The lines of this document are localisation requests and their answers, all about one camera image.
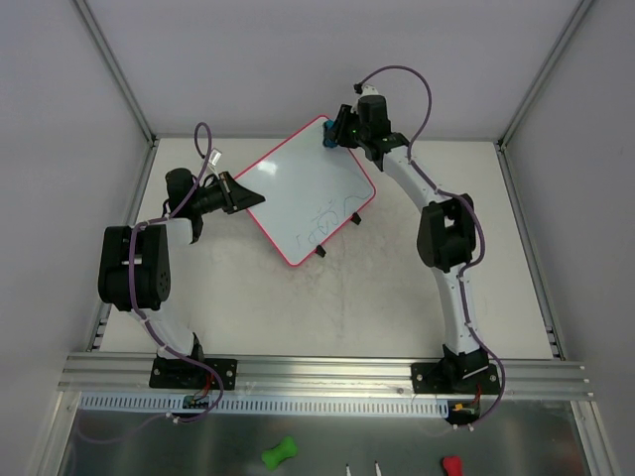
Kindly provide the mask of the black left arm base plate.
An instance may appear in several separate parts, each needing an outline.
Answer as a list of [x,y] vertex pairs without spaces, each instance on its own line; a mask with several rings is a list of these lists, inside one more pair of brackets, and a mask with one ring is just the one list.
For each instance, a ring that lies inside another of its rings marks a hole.
[[217,376],[184,362],[181,359],[165,359],[156,357],[149,379],[149,387],[168,390],[202,390],[210,381],[211,390],[219,389],[219,381],[225,391],[233,391],[237,377],[238,361],[228,358],[204,358],[204,364],[213,369]]

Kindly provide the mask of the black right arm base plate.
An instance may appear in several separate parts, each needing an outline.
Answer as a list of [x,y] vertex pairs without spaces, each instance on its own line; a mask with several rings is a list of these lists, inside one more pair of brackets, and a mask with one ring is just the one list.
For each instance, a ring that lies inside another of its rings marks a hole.
[[489,364],[486,370],[470,375],[465,379],[448,362],[415,362],[411,365],[411,381],[416,394],[473,395],[480,391],[483,395],[496,395],[500,392],[498,369]]

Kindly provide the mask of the blue whiteboard eraser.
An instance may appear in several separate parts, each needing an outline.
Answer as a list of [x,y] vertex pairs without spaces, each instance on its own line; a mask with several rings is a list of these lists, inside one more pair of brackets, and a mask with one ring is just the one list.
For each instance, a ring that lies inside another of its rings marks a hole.
[[331,119],[327,119],[322,124],[322,145],[326,148],[333,149],[337,146],[333,140],[333,128],[334,122]]

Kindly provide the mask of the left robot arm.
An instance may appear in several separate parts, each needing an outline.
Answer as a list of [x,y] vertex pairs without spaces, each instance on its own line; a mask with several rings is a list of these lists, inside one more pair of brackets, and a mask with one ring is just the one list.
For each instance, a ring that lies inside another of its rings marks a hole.
[[165,215],[133,227],[105,229],[97,288],[103,302],[140,322],[154,340],[158,358],[175,361],[173,375],[184,386],[195,387],[206,378],[207,364],[195,333],[167,307],[171,252],[199,240],[207,213],[233,214],[266,197],[228,172],[201,181],[190,170],[178,168],[166,174],[166,186]]

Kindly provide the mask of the pink framed whiteboard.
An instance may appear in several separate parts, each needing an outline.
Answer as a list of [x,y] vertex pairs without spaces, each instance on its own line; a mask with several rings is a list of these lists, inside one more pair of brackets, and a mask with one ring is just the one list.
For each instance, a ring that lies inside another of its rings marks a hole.
[[376,195],[351,150],[322,143],[327,121],[318,116],[236,178],[265,197],[247,212],[291,267],[314,254]]

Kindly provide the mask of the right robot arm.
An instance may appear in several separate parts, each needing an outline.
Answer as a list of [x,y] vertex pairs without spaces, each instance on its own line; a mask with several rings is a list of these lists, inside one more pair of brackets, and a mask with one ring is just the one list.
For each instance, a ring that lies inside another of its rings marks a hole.
[[477,393],[488,382],[490,362],[474,336],[465,275],[479,231],[471,197],[442,190],[417,164],[411,143],[391,129],[386,98],[378,93],[359,96],[355,105],[341,105],[335,119],[323,126],[323,144],[361,149],[420,212],[417,251],[435,277],[445,332],[443,357],[423,375],[422,383],[439,393]]

